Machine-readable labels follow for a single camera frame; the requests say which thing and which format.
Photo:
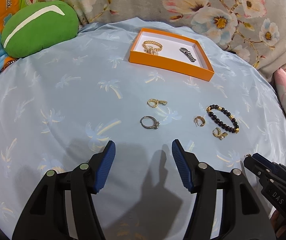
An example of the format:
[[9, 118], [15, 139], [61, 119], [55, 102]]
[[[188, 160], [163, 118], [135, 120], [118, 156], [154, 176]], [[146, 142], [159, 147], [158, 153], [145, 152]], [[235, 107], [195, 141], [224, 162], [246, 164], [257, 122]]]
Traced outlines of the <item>gold huggie earring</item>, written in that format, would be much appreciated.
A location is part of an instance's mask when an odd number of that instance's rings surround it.
[[195, 125], [199, 127], [203, 127], [206, 124], [206, 120], [203, 116], [196, 116], [193, 121]]

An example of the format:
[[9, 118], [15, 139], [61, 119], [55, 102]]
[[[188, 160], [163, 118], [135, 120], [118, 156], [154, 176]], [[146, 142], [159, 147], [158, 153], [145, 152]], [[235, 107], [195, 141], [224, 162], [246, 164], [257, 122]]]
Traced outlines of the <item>gold hoop earring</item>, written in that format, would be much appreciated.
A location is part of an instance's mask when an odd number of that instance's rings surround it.
[[167, 105], [167, 101], [165, 100], [158, 100], [158, 99], [149, 99], [147, 101], [147, 105], [151, 108], [156, 108], [158, 107], [159, 105]]

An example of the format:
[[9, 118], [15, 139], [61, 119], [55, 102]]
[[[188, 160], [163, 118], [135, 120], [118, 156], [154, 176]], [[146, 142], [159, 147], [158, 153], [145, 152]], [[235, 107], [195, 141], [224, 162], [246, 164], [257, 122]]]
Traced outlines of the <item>orange jewelry tray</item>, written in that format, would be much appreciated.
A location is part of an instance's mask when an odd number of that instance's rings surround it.
[[[196, 59], [189, 61], [179, 48], [187, 48]], [[214, 69], [200, 43], [166, 31], [142, 28], [130, 53], [129, 62], [165, 69], [210, 81]]]

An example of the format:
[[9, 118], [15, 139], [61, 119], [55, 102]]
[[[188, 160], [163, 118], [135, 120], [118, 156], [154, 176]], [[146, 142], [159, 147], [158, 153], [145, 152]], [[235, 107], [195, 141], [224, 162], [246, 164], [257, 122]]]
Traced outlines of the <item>light blue palm cloth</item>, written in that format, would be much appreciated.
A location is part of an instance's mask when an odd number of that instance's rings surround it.
[[[206, 82], [128, 61], [142, 28], [197, 40], [214, 69]], [[149, 99], [167, 101], [151, 108]], [[196, 126], [203, 116], [206, 124]], [[228, 136], [219, 140], [219, 127]], [[0, 229], [11, 237], [47, 170], [73, 170], [116, 144], [94, 196], [107, 239], [182, 239], [194, 195], [172, 153], [178, 139], [216, 170], [241, 168], [260, 153], [286, 166], [286, 117], [255, 68], [188, 27], [138, 18], [87, 25], [80, 34], [20, 59], [0, 74]]]

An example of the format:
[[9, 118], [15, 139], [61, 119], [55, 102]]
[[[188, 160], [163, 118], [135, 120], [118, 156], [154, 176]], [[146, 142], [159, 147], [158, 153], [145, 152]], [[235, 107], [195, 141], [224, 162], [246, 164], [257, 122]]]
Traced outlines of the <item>grey floral blanket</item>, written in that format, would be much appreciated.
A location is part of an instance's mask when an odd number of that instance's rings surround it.
[[286, 0], [61, 0], [82, 25], [133, 17], [187, 26], [237, 54], [267, 80], [286, 72]]

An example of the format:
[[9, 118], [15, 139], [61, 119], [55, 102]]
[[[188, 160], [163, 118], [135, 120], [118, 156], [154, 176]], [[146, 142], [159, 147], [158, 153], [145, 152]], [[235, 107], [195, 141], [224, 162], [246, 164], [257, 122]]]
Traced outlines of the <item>green plush cushion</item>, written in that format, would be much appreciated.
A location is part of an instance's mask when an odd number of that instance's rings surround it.
[[27, 57], [76, 37], [78, 25], [77, 14], [67, 3], [35, 3], [20, 9], [7, 21], [1, 44], [10, 57]]

